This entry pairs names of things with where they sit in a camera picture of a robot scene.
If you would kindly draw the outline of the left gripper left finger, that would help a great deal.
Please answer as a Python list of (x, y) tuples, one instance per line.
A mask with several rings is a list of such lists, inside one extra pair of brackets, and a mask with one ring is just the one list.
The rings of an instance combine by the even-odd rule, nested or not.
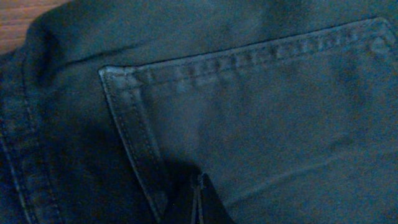
[(191, 219), (190, 224), (197, 224), (197, 215), (198, 215), (198, 194), (199, 189), (197, 186), (192, 187), (193, 189), (193, 199), (192, 199), (192, 211), (191, 211)]

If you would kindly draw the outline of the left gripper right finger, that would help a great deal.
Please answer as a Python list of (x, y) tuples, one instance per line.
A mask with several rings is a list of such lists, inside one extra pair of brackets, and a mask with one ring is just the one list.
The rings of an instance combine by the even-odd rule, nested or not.
[(198, 176), (198, 187), (199, 224), (234, 224), (207, 174)]

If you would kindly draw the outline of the black pants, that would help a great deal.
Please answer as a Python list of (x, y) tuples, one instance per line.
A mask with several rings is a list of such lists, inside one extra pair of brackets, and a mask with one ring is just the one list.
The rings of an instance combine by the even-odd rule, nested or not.
[(397, 2), (71, 1), (1, 55), (2, 223), (397, 222)]

